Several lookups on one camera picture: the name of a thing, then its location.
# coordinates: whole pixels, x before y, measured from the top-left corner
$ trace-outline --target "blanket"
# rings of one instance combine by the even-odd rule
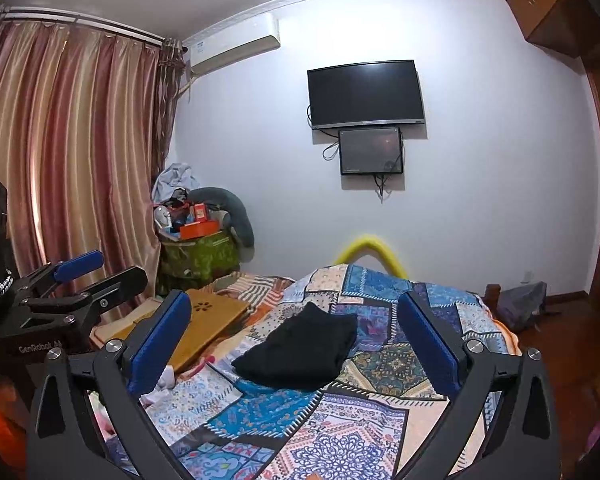
[[[475,294],[343,264],[280,290],[276,306],[220,342],[213,358],[147,415],[199,480],[305,480],[313,473],[324,480],[389,480],[448,404],[396,321],[398,297],[408,290],[463,338],[477,338],[493,352],[519,352],[515,336]],[[239,377],[232,361],[309,301],[331,314],[358,316],[356,343],[339,377],[314,392],[275,390]],[[452,472],[474,460],[497,402],[498,394],[490,394]],[[107,445],[118,465],[135,472],[117,437]]]

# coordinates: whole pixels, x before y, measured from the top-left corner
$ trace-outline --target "yellow foam arch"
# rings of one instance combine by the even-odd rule
[[[344,249],[340,256],[336,258],[333,265],[348,264],[353,257],[363,249],[371,249],[375,251],[384,263],[384,266],[397,278],[408,280],[407,273],[402,268],[398,258],[394,252],[380,238],[370,235],[364,235],[355,240],[349,247]]]

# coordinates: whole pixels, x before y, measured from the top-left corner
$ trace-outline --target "television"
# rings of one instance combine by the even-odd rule
[[[402,173],[402,136],[399,128],[340,130],[340,174]]]
[[[424,122],[413,59],[317,68],[307,79],[314,130]]]

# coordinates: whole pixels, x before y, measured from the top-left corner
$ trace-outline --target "bolt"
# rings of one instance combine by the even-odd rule
[[[54,346],[49,352],[46,353],[47,359],[58,359],[62,354],[62,349]]]
[[[542,357],[542,354],[537,348],[530,348],[526,351],[526,354],[531,357],[534,361],[539,361]]]
[[[120,339],[112,339],[104,345],[104,348],[107,352],[114,353],[122,348],[122,341]]]
[[[466,347],[469,349],[469,352],[473,352],[474,354],[479,354],[484,350],[484,345],[477,339],[469,339],[466,342]]]

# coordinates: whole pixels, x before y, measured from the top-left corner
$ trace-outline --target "curtain rail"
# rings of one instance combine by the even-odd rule
[[[8,7],[5,20],[40,20],[43,22],[77,23],[88,27],[100,28],[115,34],[129,36],[135,40],[161,46],[164,38],[145,30],[129,27],[123,23],[112,22],[97,16],[81,14],[70,10],[45,9],[41,7]]]

